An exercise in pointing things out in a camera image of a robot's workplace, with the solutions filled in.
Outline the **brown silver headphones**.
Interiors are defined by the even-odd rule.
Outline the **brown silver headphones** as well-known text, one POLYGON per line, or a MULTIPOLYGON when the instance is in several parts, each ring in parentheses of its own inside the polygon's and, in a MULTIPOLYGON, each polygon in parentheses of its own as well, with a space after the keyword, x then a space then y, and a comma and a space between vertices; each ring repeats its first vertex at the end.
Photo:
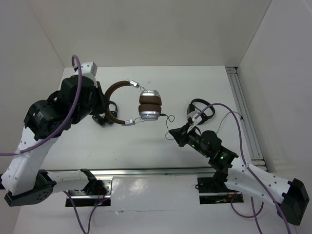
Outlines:
POLYGON ((143 86, 133 80, 118 81, 112 84, 105 92, 105 98, 110 101, 114 91, 121 87, 132 86, 141 90, 138 102, 139 117, 143 121, 156 121, 162 114, 162 100, 157 90, 146 90, 143 86))

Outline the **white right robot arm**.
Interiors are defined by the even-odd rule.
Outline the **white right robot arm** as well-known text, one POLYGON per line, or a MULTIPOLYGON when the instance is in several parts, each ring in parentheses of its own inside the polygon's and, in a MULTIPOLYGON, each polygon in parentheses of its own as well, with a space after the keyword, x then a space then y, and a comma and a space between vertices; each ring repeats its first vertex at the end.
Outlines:
POLYGON ((226 188, 235 190, 253 198, 260 199, 279 207, 277 213, 292 225, 301 224, 303 215, 310 201, 302 181, 292 181, 277 177, 248 162, 222 146, 222 140, 214 131, 198 134, 188 126, 171 129, 179 147, 191 146, 204 157, 215 170, 213 186, 218 191, 226 188))

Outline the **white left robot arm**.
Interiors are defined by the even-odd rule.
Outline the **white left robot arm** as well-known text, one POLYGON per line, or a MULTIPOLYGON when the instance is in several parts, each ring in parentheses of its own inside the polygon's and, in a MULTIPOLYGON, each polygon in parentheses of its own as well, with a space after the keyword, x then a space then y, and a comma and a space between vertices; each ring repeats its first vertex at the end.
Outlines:
POLYGON ((88 115, 103 114, 108 105, 100 83, 78 75, 64 79, 60 90, 31 105, 18 149, 1 175, 2 188, 7 191, 4 199, 10 207, 38 204, 53 193, 68 190, 105 193, 103 182, 88 169, 52 172, 41 165, 64 131, 88 115))

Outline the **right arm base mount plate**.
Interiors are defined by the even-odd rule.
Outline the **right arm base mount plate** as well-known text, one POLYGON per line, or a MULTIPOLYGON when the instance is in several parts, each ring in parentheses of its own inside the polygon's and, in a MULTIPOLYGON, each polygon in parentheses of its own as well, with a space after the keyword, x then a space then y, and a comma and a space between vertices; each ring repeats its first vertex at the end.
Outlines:
POLYGON ((234 203, 244 202, 241 192, 229 190, 212 177, 198 177, 195 188, 199 192, 199 203, 201 205, 231 203, 233 197, 234 203))

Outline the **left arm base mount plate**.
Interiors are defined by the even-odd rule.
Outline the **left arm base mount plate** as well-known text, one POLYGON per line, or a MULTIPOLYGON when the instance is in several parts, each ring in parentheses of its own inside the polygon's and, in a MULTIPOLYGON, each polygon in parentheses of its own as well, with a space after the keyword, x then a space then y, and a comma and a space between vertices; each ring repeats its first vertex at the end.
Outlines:
POLYGON ((113 177, 112 176, 100 176, 97 178, 100 183, 94 187, 91 191, 85 190, 68 190, 67 193, 72 198, 76 207, 94 207, 98 205, 100 207, 111 206, 111 194, 113 177))

